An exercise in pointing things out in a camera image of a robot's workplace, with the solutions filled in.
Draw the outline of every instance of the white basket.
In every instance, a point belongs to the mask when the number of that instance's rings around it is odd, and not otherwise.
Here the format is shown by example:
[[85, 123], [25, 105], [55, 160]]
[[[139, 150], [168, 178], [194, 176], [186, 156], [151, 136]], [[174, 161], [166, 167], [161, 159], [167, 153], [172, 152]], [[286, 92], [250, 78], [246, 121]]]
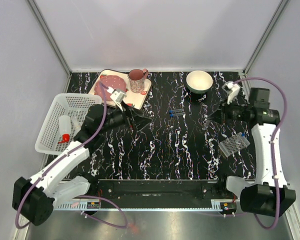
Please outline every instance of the white basket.
[[59, 133], [59, 117], [62, 115], [76, 116], [79, 123], [83, 123], [88, 109], [94, 104], [101, 104], [100, 96], [81, 93], [61, 93], [55, 96], [45, 117], [39, 136], [35, 142], [35, 150], [39, 153], [59, 155], [74, 139], [74, 124], [71, 121], [70, 141], [62, 141]]

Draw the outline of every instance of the white bowl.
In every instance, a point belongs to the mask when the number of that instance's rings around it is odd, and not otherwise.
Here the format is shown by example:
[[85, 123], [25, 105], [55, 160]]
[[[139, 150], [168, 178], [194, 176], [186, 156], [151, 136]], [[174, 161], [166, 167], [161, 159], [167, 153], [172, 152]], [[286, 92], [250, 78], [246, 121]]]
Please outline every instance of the white bowl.
[[186, 85], [195, 94], [204, 94], [213, 83], [212, 77], [205, 71], [192, 71], [186, 76]]

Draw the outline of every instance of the gray floor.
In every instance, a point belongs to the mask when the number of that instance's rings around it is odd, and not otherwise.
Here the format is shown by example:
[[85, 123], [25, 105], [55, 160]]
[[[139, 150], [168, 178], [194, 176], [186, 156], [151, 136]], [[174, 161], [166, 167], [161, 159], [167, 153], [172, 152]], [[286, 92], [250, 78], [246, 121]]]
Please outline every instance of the gray floor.
[[[287, 219], [274, 230], [261, 228], [252, 214], [214, 217], [198, 212], [128, 212], [133, 227], [115, 229], [77, 212], [55, 211], [44, 224], [31, 226], [26, 240], [292, 240]], [[103, 220], [122, 224], [118, 212], [98, 212]], [[270, 225], [271, 217], [261, 218]]]

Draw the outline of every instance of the black marble table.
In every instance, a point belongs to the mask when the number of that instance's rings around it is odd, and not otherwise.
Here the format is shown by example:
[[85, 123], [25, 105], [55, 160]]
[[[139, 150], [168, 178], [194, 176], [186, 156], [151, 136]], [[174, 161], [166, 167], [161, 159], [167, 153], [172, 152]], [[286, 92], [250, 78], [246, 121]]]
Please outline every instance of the black marble table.
[[[73, 73], [68, 93], [86, 94], [99, 72]], [[221, 126], [207, 117], [218, 108], [226, 93], [221, 88], [227, 81], [239, 79], [237, 72], [209, 72], [213, 86], [198, 97], [186, 89], [188, 72], [150, 72], [152, 89], [142, 111], [153, 122], [143, 131], [131, 135], [120, 127], [106, 133], [106, 141], [66, 178], [89, 172], [99, 179], [117, 180], [217, 180], [223, 174], [254, 179], [255, 145], [244, 122]], [[238, 97], [238, 104], [245, 99]], [[168, 111], [183, 108], [185, 116], [170, 117]], [[219, 142], [239, 132], [251, 143], [246, 149], [223, 158]], [[56, 156], [49, 156], [50, 163]]]

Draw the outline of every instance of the patterned cup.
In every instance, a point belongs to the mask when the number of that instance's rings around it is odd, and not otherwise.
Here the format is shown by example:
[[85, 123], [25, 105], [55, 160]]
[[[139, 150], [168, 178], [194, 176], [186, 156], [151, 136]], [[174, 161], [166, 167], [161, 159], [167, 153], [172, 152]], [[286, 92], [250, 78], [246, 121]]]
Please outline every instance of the patterned cup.
[[141, 93], [145, 89], [145, 80], [149, 71], [147, 69], [133, 69], [129, 72], [128, 78], [130, 82], [130, 89], [134, 93]]

